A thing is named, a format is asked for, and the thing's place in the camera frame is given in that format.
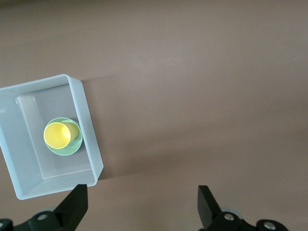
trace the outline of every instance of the yellow cup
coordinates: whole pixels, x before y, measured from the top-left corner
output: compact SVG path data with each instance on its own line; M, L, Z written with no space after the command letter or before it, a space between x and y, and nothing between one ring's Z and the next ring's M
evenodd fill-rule
M51 148L65 148L79 133L78 127L73 123L54 122L44 130L44 140Z

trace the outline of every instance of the green plate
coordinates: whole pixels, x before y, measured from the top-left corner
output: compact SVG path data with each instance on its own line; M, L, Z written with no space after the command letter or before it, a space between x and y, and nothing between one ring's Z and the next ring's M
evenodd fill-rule
M81 144L82 144L82 134L81 134L81 129L80 129L79 123L72 120L72 119L69 119L69 118L60 117L60 118L53 119L46 126L48 126L50 123L54 123L54 122L74 123L74 124L77 125L77 127L79 129L79 133L78 133L78 136L72 142L70 142L65 148L62 148L62 149L51 148L48 144L45 143L46 146L49 148L49 150L52 151L53 153L57 154L57 155L71 155L71 154L74 154L75 152L77 152L78 149L80 148Z

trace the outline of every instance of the tabletop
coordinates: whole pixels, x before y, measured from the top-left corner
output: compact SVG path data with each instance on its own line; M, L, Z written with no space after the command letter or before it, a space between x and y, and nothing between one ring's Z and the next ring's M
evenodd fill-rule
M80 79L104 170L77 230L196 231L198 185L306 231L308 2L26 1L0 8L0 87ZM0 217L20 201L0 154Z

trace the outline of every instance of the light blue plastic bin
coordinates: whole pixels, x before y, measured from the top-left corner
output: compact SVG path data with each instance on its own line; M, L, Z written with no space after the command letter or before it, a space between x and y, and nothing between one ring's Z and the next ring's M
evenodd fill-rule
M44 143L44 128L57 117L80 124L84 142L73 155ZM20 200L93 186L103 170L82 83L67 75L0 89L0 146Z

